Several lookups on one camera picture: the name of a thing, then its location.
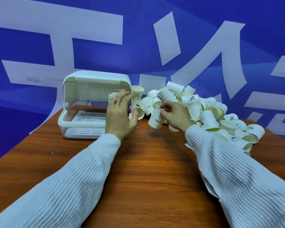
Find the blue white backdrop banner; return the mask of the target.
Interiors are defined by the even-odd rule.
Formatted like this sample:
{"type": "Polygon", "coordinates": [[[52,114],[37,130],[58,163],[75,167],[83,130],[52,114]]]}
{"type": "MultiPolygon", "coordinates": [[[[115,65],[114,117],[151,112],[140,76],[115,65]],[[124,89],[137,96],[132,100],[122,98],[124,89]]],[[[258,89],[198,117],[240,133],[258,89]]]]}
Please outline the blue white backdrop banner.
{"type": "Polygon", "coordinates": [[[285,0],[0,0],[0,158],[63,108],[77,70],[168,81],[285,139],[285,0]]]}

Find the person's left hand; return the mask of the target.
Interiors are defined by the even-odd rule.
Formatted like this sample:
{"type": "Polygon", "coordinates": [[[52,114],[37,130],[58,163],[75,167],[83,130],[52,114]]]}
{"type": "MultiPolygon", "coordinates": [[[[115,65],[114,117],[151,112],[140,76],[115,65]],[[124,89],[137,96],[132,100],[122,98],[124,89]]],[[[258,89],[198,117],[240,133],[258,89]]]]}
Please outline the person's left hand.
{"type": "Polygon", "coordinates": [[[128,116],[128,103],[133,97],[132,93],[122,89],[107,107],[105,133],[116,136],[120,141],[136,128],[131,127],[131,119],[128,116]]]}

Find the person's left forearm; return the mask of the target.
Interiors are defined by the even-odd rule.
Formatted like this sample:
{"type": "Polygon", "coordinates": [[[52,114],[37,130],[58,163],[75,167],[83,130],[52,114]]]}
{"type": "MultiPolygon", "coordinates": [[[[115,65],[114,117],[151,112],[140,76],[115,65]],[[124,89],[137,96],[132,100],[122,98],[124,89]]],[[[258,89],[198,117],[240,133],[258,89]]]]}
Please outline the person's left forearm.
{"type": "Polygon", "coordinates": [[[121,141],[100,136],[0,213],[0,228],[81,228],[101,197],[121,141]]]}

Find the pile of white paper cups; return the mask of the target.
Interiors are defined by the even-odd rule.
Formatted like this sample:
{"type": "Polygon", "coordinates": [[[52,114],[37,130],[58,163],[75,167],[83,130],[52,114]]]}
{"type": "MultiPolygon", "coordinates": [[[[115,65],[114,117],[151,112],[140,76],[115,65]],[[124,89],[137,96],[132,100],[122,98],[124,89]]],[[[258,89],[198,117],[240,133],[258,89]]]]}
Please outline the pile of white paper cups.
{"type": "Polygon", "coordinates": [[[145,115],[151,116],[155,104],[161,105],[166,101],[177,102],[188,110],[195,125],[231,145],[238,146],[247,155],[250,155],[252,145],[258,143],[265,134],[262,126],[247,125],[236,114],[226,114],[228,107],[225,104],[217,102],[213,97],[199,97],[195,94],[195,89],[190,86],[184,87],[169,81],[159,90],[150,90],[144,98],[142,98],[143,87],[134,85],[132,91],[134,105],[137,105],[139,111],[139,120],[145,115]]]}

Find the person's right hand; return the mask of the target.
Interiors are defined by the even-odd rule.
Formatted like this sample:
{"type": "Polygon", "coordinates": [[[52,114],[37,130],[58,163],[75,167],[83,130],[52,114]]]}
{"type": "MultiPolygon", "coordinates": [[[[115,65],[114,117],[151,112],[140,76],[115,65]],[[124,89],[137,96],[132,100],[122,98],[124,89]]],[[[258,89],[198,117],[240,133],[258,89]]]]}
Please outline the person's right hand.
{"type": "Polygon", "coordinates": [[[172,120],[166,120],[173,128],[186,132],[194,123],[188,110],[177,102],[167,101],[160,106],[163,111],[172,113],[172,120]]]}

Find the white cup storage box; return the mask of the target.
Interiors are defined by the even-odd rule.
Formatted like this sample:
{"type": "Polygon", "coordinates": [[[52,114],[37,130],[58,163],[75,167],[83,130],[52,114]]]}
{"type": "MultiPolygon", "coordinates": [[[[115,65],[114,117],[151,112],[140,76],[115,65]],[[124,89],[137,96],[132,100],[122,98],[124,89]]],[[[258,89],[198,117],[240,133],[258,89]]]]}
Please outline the white cup storage box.
{"type": "Polygon", "coordinates": [[[68,75],[63,83],[63,111],[58,118],[66,139],[98,139],[105,123],[72,122],[79,111],[106,113],[108,95],[121,89],[132,92],[129,77],[120,73],[80,70],[68,75]]]}

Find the person's right forearm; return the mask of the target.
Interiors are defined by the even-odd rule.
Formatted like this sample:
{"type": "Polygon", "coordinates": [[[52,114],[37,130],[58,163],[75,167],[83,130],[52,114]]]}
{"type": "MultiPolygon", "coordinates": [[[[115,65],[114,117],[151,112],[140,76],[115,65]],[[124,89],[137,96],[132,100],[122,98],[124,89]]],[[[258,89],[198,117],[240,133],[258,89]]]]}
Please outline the person's right forearm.
{"type": "Polygon", "coordinates": [[[185,132],[208,191],[231,228],[285,228],[285,181],[197,125],[185,132]]]}

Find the white slotted drain tray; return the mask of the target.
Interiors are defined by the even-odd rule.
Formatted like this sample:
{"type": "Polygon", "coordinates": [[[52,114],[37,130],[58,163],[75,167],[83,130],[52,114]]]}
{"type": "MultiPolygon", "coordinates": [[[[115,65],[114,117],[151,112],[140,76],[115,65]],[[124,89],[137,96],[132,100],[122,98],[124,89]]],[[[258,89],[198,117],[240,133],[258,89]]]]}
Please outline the white slotted drain tray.
{"type": "Polygon", "coordinates": [[[80,123],[105,123],[105,121],[106,113],[87,111],[79,111],[72,119],[72,122],[80,123]]]}

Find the white smiley paper cup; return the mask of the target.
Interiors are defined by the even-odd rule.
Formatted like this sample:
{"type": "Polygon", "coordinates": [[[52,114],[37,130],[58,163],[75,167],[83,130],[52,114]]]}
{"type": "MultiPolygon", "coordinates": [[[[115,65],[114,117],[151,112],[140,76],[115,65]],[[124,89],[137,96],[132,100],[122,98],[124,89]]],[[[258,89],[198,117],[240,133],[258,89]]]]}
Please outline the white smiley paper cup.
{"type": "Polygon", "coordinates": [[[154,129],[159,129],[163,124],[168,124],[167,121],[160,114],[161,111],[163,111],[163,109],[160,108],[160,105],[155,104],[153,112],[151,113],[151,117],[148,121],[148,124],[154,129]]]}

